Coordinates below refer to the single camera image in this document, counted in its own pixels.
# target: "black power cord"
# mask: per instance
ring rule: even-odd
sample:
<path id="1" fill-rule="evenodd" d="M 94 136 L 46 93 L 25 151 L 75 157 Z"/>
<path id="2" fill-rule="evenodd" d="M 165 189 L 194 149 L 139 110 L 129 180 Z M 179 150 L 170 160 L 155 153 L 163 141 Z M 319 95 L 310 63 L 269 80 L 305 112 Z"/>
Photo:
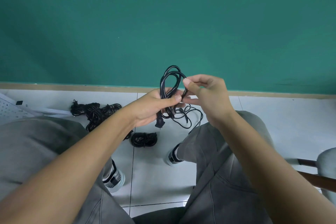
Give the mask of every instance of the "black power cord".
<path id="1" fill-rule="evenodd" d="M 73 116 L 80 116 L 85 114 L 87 119 L 89 120 L 89 124 L 86 126 L 85 129 L 91 132 L 119 109 L 121 109 L 120 104 L 106 105 L 105 107 L 100 108 L 99 103 L 90 103 L 84 105 L 79 104 L 76 100 L 73 100 L 70 112 Z M 132 135 L 132 132 L 133 130 L 128 133 L 124 140 L 129 139 Z"/>
<path id="2" fill-rule="evenodd" d="M 165 81 L 171 75 L 173 75 L 173 76 L 176 77 L 176 83 L 172 87 L 172 89 L 166 93 L 166 90 L 165 90 Z M 161 80 L 160 80 L 160 98 L 161 99 L 171 98 L 176 93 L 177 88 L 179 87 L 182 78 L 186 78 L 186 76 L 181 72 L 181 69 L 178 66 L 172 65 L 172 66 L 168 67 L 166 69 L 165 73 L 163 74 Z M 182 98 L 184 98 L 186 96 L 187 92 L 188 92 L 188 90 L 187 90 L 187 88 L 185 88 L 184 92 L 182 94 Z M 193 107 L 191 105 L 186 106 L 184 109 L 183 108 L 176 109 L 176 106 L 177 105 L 175 105 L 174 107 L 170 106 L 170 107 L 167 107 L 165 109 L 166 113 L 167 113 L 167 116 L 164 115 L 161 111 L 159 111 L 156 114 L 157 119 L 156 119 L 156 125 L 155 126 L 157 128 L 162 128 L 163 125 L 165 124 L 165 122 L 163 121 L 163 119 L 169 119 L 169 118 L 171 118 L 174 122 L 176 122 L 177 124 L 179 124 L 183 128 L 191 128 L 192 123 L 191 123 L 190 118 L 187 116 L 187 114 L 189 112 L 191 112 L 191 111 L 198 111 L 201 114 L 200 120 L 194 126 L 194 128 L 201 124 L 201 121 L 203 120 L 203 113 L 199 109 L 197 109 L 197 108 L 195 108 L 195 107 Z M 182 114 L 182 116 L 175 117 L 175 114 Z M 176 121 L 177 119 L 182 119 L 182 118 L 185 118 L 187 124 L 188 124 L 188 122 L 190 122 L 190 126 L 185 127 L 181 123 L 179 123 L 178 121 Z"/>
<path id="3" fill-rule="evenodd" d="M 158 137 L 156 133 L 134 133 L 131 137 L 131 144 L 134 147 L 151 147 L 157 141 Z"/>

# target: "forearm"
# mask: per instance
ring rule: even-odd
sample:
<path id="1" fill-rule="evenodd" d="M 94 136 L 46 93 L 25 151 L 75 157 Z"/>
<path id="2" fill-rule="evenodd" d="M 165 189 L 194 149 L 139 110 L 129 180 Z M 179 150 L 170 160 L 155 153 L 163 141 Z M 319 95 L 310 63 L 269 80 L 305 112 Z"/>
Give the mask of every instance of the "forearm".
<path id="1" fill-rule="evenodd" d="M 7 196 L 0 203 L 1 223 L 72 223 L 98 174 L 133 125 L 123 109 L 104 121 Z"/>
<path id="2" fill-rule="evenodd" d="M 334 206 L 299 175 L 236 112 L 221 119 L 221 134 L 275 223 L 331 223 Z"/>

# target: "gray pants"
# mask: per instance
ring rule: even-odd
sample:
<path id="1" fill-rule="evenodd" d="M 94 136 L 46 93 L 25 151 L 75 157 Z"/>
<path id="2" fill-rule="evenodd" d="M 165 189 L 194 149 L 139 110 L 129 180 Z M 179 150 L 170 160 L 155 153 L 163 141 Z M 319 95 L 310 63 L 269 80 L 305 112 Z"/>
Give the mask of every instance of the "gray pants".
<path id="1" fill-rule="evenodd" d="M 272 145 L 258 116 L 238 113 Z M 86 133 L 77 122 L 46 117 L 0 126 L 0 200 Z M 102 182 L 104 173 L 111 168 L 108 162 L 74 223 L 271 223 L 236 157 L 209 123 L 195 128 L 185 138 L 177 156 L 197 164 L 196 186 L 185 208 L 147 213 L 133 221 Z"/>

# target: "green wall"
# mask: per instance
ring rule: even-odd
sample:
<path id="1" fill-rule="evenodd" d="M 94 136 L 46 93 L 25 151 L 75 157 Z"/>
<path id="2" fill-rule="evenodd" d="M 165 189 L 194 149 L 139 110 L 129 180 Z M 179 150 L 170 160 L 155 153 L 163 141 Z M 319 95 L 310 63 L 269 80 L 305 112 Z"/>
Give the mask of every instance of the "green wall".
<path id="1" fill-rule="evenodd" d="M 0 81 L 336 94 L 336 0 L 0 0 Z"/>

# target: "fingernail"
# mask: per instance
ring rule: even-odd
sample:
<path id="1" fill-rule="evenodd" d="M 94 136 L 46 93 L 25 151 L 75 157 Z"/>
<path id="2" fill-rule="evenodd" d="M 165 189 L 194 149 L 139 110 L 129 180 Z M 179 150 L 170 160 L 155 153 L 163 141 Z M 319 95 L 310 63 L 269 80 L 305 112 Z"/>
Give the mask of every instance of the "fingernail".
<path id="1" fill-rule="evenodd" d="M 191 81 L 188 78 L 183 79 L 183 83 L 185 86 L 188 86 Z"/>

